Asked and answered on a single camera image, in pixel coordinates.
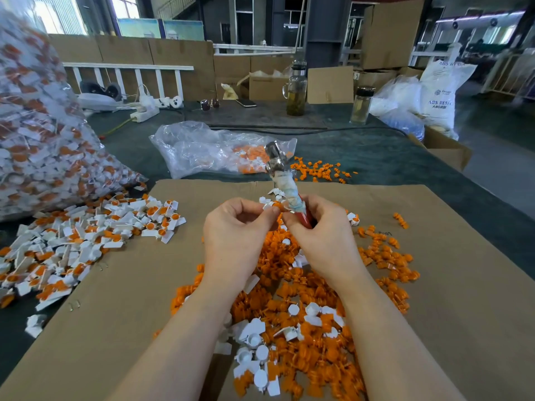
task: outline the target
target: smartphone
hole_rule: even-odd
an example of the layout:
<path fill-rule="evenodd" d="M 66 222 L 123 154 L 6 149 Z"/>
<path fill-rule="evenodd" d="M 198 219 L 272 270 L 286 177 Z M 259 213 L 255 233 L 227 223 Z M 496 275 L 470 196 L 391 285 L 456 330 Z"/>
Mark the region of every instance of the smartphone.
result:
<path fill-rule="evenodd" d="M 246 108 L 249 108 L 249 107 L 256 107 L 256 103 L 254 101 L 251 101 L 251 100 L 247 100 L 245 98 L 238 98 L 236 100 L 236 102 L 238 104 L 240 104 L 241 106 L 243 107 L 246 107 Z"/>

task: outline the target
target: hand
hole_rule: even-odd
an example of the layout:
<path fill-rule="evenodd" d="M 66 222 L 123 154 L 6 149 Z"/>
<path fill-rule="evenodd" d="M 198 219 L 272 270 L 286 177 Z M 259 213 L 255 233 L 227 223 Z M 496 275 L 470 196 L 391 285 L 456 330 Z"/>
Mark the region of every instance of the hand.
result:
<path fill-rule="evenodd" d="M 223 284 L 237 295 L 244 289 L 257 263 L 266 234 L 277 227 L 280 210 L 232 198 L 204 221 L 204 281 Z"/>
<path fill-rule="evenodd" d="M 339 205 L 317 195 L 304 195 L 303 199 L 318 224 L 307 229 L 290 212 L 283 214 L 283 221 L 298 240 L 312 268 L 337 290 L 348 274 L 364 269 L 351 225 Z"/>

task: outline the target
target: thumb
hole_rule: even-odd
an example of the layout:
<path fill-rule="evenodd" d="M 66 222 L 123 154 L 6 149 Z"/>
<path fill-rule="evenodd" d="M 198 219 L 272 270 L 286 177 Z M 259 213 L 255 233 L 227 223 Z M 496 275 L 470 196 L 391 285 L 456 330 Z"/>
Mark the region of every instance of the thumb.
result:
<path fill-rule="evenodd" d="M 306 236 L 308 229 L 303 226 L 298 217 L 291 212 L 285 212 L 283 214 L 284 225 L 288 228 L 295 239 L 300 242 Z"/>
<path fill-rule="evenodd" d="M 264 209 L 262 214 L 258 215 L 258 218 L 251 222 L 250 225 L 253 225 L 255 229 L 262 230 L 264 234 L 267 234 L 273 224 L 277 222 L 279 214 L 280 209 L 278 207 L 269 207 Z"/>

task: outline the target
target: power strip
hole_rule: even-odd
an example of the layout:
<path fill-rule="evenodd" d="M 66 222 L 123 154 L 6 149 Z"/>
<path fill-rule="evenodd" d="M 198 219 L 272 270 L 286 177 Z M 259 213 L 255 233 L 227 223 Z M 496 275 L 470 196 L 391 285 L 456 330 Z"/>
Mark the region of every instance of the power strip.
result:
<path fill-rule="evenodd" d="M 152 118 L 156 114 L 160 114 L 160 109 L 158 107 L 148 108 L 145 112 L 133 112 L 132 114 L 130 114 L 130 118 L 133 122 L 143 122 L 148 120 L 149 118 Z"/>

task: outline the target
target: forearm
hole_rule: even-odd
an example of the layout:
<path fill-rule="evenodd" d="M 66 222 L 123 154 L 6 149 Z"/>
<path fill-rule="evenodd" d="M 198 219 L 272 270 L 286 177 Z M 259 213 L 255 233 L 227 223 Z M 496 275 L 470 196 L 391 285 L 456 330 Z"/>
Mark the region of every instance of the forearm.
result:
<path fill-rule="evenodd" d="M 464 400 L 363 265 L 337 287 L 373 401 Z"/>
<path fill-rule="evenodd" d="M 139 358 L 109 400 L 194 400 L 234 294 L 202 282 Z"/>

